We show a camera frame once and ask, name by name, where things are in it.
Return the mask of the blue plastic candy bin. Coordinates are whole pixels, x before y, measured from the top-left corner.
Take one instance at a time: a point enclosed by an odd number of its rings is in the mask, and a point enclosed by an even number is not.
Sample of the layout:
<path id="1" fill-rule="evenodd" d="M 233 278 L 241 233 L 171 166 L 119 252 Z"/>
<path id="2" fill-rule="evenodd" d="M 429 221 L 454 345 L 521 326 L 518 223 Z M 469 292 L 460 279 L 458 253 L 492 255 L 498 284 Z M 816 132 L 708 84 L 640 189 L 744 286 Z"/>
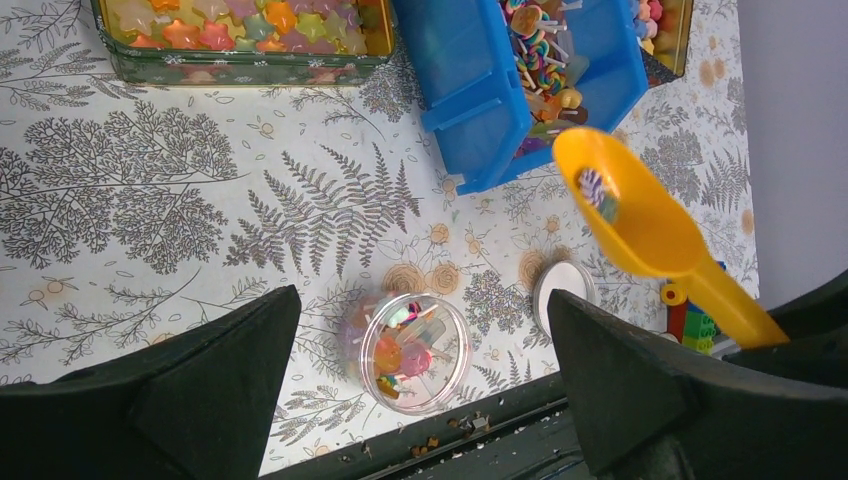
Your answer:
<path id="1" fill-rule="evenodd" d="M 548 143 L 522 143 L 534 120 L 513 59 L 507 20 L 495 1 L 395 1 L 400 36 L 425 101 L 423 128 L 435 135 L 460 195 L 485 192 L 551 162 Z M 577 81 L 587 126 L 612 132 L 648 89 L 627 1 L 586 1 L 566 15 L 576 52 L 588 60 Z"/>

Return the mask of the clear glass jar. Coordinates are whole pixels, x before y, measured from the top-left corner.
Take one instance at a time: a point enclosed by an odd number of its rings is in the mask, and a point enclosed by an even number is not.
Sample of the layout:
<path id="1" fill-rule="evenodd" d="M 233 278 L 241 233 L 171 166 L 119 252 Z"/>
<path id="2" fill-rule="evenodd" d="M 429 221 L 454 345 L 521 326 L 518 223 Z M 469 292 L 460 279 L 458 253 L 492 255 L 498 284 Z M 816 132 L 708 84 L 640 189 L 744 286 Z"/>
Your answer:
<path id="1" fill-rule="evenodd" d="M 377 404 L 403 415 L 446 409 L 471 367 L 463 314 L 429 293 L 365 296 L 342 317 L 336 338 L 348 376 Z"/>

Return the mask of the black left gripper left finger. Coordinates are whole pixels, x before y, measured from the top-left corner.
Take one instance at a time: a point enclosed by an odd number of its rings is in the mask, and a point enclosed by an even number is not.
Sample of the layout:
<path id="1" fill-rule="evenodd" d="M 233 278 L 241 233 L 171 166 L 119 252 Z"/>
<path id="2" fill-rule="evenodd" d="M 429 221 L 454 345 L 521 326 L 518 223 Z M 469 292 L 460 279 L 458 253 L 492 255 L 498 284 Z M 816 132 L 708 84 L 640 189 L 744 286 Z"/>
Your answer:
<path id="1" fill-rule="evenodd" d="M 1 390 L 5 479 L 255 479 L 301 312 L 292 286 L 134 353 Z"/>

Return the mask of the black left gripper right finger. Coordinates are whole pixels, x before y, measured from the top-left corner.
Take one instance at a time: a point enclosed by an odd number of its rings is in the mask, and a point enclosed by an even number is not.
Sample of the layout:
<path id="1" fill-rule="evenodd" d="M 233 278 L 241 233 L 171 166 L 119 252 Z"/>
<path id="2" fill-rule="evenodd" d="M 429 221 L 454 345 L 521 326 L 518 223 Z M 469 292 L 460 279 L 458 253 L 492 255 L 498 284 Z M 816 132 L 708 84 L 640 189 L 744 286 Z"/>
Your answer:
<path id="1" fill-rule="evenodd" d="M 550 296 L 556 355 L 592 474 L 612 479 L 843 479 L 847 386 L 693 352 L 576 296 Z"/>

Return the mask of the yellow plastic scoop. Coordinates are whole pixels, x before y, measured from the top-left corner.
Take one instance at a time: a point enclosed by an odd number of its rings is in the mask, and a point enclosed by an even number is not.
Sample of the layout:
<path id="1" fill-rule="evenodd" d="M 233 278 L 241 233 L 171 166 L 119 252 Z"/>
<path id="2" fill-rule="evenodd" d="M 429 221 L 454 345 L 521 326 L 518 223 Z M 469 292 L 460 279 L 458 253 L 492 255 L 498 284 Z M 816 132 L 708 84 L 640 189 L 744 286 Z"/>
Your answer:
<path id="1" fill-rule="evenodd" d="M 788 342 L 776 321 L 711 257 L 688 212 L 612 135 L 559 134 L 552 158 L 601 251 L 621 271 L 666 278 L 741 348 Z"/>

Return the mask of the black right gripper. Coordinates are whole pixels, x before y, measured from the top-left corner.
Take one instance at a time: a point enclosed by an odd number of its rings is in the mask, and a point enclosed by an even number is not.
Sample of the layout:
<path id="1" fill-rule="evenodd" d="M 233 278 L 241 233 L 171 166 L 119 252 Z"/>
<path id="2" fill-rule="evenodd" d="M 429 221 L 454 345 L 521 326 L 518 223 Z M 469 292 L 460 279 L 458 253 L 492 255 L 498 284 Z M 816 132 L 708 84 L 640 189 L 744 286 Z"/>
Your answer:
<path id="1" fill-rule="evenodd" d="M 762 373 L 836 388 L 847 386 L 847 273 L 769 312 L 790 341 L 723 359 Z"/>

